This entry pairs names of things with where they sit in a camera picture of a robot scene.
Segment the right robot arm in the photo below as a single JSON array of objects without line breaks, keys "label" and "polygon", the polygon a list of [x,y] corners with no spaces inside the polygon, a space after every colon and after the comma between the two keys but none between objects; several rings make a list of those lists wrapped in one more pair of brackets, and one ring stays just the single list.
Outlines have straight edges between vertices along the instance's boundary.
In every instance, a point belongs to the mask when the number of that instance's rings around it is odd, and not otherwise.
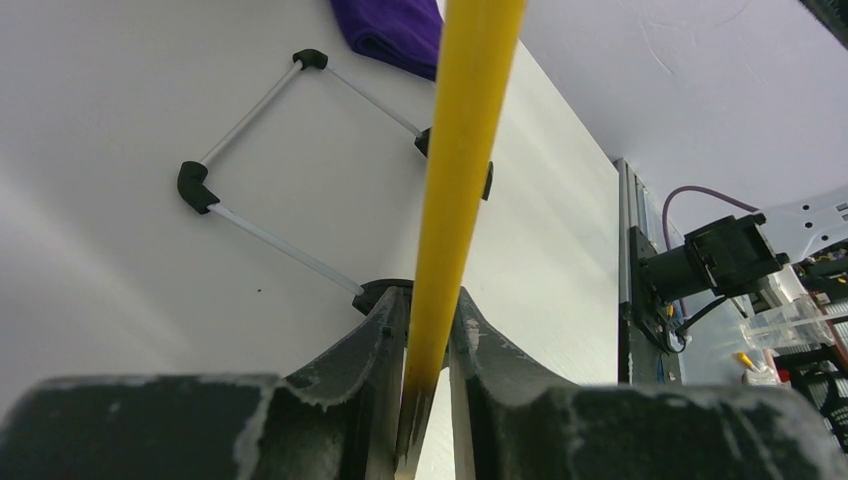
[{"label": "right robot arm", "polygon": [[689,316],[690,323],[731,298],[756,291],[768,275],[847,238],[845,186],[766,208],[756,208],[708,187],[681,186],[663,202],[664,236],[668,235],[671,202],[688,192],[706,194],[748,213],[706,224],[687,233],[682,245],[637,263],[641,279],[664,304],[707,290],[713,292],[717,298]]}]

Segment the yellow framed whiteboard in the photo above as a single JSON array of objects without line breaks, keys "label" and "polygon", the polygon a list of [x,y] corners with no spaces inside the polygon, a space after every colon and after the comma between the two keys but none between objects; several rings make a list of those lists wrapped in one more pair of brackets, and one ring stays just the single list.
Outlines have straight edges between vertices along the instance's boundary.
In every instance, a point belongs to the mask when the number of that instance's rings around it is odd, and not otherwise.
[{"label": "yellow framed whiteboard", "polygon": [[523,3],[453,1],[447,9],[426,138],[427,185],[405,331],[395,472],[416,462],[438,374],[449,352]]}]

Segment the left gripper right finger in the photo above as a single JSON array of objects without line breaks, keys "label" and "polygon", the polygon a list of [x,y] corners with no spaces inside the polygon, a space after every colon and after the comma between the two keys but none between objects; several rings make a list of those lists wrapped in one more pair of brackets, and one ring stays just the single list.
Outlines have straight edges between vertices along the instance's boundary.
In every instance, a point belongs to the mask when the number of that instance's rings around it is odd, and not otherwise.
[{"label": "left gripper right finger", "polygon": [[495,329],[467,292],[449,340],[460,479],[828,479],[832,437],[774,387],[581,386]]}]

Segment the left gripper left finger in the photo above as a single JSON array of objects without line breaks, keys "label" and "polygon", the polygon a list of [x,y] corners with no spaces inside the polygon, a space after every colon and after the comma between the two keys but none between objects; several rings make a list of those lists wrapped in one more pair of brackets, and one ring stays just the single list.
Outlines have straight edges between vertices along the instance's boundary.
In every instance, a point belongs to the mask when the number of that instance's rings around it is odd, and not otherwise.
[{"label": "left gripper left finger", "polygon": [[391,479],[409,295],[289,375],[43,380],[1,423],[5,479]]}]

